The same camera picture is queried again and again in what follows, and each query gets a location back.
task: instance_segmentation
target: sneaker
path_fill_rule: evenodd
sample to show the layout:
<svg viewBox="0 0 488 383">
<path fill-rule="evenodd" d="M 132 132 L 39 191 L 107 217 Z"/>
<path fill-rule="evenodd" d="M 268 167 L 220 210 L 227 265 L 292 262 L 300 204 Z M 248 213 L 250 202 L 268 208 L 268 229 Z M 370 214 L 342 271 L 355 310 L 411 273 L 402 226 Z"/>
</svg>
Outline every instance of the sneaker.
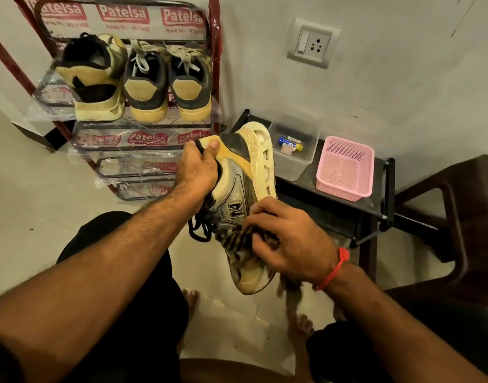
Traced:
<svg viewBox="0 0 488 383">
<path fill-rule="evenodd" d="M 220 142 L 216 156 L 219 177 L 195 216 L 196 224 L 189 221 L 189 234 L 200 242 L 208 242 L 215 233 L 228 256 L 235 286 L 243 294 L 254 294 L 266 287 L 275 273 L 251 252 L 252 234 L 261 233 L 266 242 L 275 237 L 256 227 L 242 230 L 241 226 L 255 202 L 266 196 L 276 197 L 270 134 L 261 123 L 249 122 L 234 134 L 195 141 L 200 152 L 213 138 Z M 200 227 L 203 237 L 195 233 Z"/>
<path fill-rule="evenodd" d="M 203 121 L 212 111 L 212 60 L 200 44 L 169 45 L 169 83 L 182 119 Z"/>
<path fill-rule="evenodd" d="M 114 35 L 82 33 L 65 47 L 56 71 L 71 87 L 77 121 L 111 122 L 123 115 L 125 44 Z"/>
<path fill-rule="evenodd" d="M 124 94 L 139 122 L 159 122 L 168 114 L 166 49 L 132 39 L 125 67 Z"/>
</svg>

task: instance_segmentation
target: metal shoe rack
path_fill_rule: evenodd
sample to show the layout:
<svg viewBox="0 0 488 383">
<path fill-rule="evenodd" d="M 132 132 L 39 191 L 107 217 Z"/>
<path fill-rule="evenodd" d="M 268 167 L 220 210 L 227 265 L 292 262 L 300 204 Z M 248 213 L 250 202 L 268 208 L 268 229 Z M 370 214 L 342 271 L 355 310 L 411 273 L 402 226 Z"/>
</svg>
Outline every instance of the metal shoe rack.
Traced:
<svg viewBox="0 0 488 383">
<path fill-rule="evenodd" d="M 168 94 L 168 116 L 159 123 L 136 122 L 127 107 L 123 117 L 114 122 L 76 122 L 73 131 L 70 131 L 65 122 L 75 118 L 75 111 L 73 96 L 68 85 L 53 69 L 49 69 L 43 80 L 35 87 L 0 44 L 1 61 L 24 89 L 35 98 L 37 103 L 35 107 L 39 107 L 39 115 L 45 113 L 45 116 L 54 122 L 62 135 L 71 142 L 69 154 L 73 158 L 87 161 L 97 173 L 99 184 L 107 185 L 123 200 L 149 199 L 167 194 L 174 183 L 174 174 L 177 169 L 177 161 L 182 154 L 183 144 L 190 139 L 219 133 L 219 122 L 222 117 L 217 104 L 222 53 L 219 0 L 208 0 L 208 13 L 194 4 L 183 1 L 32 0 L 32 10 L 23 0 L 13 1 L 17 3 L 53 59 L 61 54 L 68 40 L 78 37 L 79 33 L 83 31 L 91 31 L 94 34 L 104 33 L 105 31 L 102 31 L 104 28 L 97 29 L 96 23 L 91 24 L 91 15 L 98 11 L 99 18 L 103 20 L 103 12 L 116 7 L 119 7 L 120 10 L 142 11 L 146 15 L 148 25 L 145 27 L 139 25 L 139 22 L 132 25 L 131 19 L 127 24 L 119 24 L 118 18 L 97 21 L 100 27 L 119 26 L 121 31 L 115 32 L 115 34 L 127 45 L 131 38 L 146 40 L 150 44 L 162 42 L 185 44 L 187 41 L 195 41 L 212 52 L 213 109 L 212 115 L 205 121 L 182 120 L 173 95 Z M 66 5 L 75 6 L 76 11 L 82 12 L 83 16 L 76 24 L 55 21 L 53 17 L 51 18 L 51 10 L 54 12 L 54 9 L 51 8 L 66 8 Z M 150 39 L 154 24 L 152 18 L 161 16 L 160 26 L 162 27 L 163 24 L 163 31 L 166 31 L 165 16 L 172 11 L 175 11 L 178 16 L 196 16 L 197 27 L 189 27 L 189 21 L 184 21 L 183 26 L 177 25 L 169 28 L 174 32 L 170 37 Z M 139 29 L 148 30 L 144 38 L 140 37 Z M 71 37 L 65 35 L 65 31 L 70 33 Z M 185 32 L 185 38 L 182 37 L 182 32 Z"/>
</svg>

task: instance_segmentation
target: red thread bracelet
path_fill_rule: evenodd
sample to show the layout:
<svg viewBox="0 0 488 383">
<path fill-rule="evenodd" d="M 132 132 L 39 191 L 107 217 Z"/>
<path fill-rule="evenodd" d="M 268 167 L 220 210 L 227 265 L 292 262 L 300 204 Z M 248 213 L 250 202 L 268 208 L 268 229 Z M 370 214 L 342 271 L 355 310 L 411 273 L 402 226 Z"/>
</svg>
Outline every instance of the red thread bracelet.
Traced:
<svg viewBox="0 0 488 383">
<path fill-rule="evenodd" d="M 336 277 L 338 274 L 339 269 L 342 267 L 343 262 L 346 260 L 350 259 L 350 251 L 347 249 L 344 249 L 343 247 L 340 247 L 338 249 L 339 252 L 339 257 L 340 257 L 340 262 L 338 262 L 337 266 L 329 273 L 329 275 L 322 281 L 320 285 L 318 285 L 315 290 L 321 290 L 324 289 L 330 281 Z"/>
</svg>

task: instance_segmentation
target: pink plastic basket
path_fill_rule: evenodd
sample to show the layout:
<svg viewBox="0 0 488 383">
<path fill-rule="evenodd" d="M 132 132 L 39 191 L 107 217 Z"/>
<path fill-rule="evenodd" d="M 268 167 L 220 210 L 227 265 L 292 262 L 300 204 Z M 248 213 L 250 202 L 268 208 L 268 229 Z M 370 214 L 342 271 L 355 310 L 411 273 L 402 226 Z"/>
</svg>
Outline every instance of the pink plastic basket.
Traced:
<svg viewBox="0 0 488 383">
<path fill-rule="evenodd" d="M 339 137 L 327 137 L 317 169 L 317 189 L 355 202 L 372 194 L 375 151 Z"/>
</svg>

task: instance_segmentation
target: switch plate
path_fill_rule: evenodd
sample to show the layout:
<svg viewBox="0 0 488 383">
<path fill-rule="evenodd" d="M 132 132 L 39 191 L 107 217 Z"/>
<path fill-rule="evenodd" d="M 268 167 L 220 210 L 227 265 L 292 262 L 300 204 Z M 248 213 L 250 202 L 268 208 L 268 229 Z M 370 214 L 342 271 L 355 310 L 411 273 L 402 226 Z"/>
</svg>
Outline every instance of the switch plate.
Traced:
<svg viewBox="0 0 488 383">
<path fill-rule="evenodd" d="M 289 59 L 327 68 L 342 30 L 296 19 L 288 40 Z"/>
</svg>

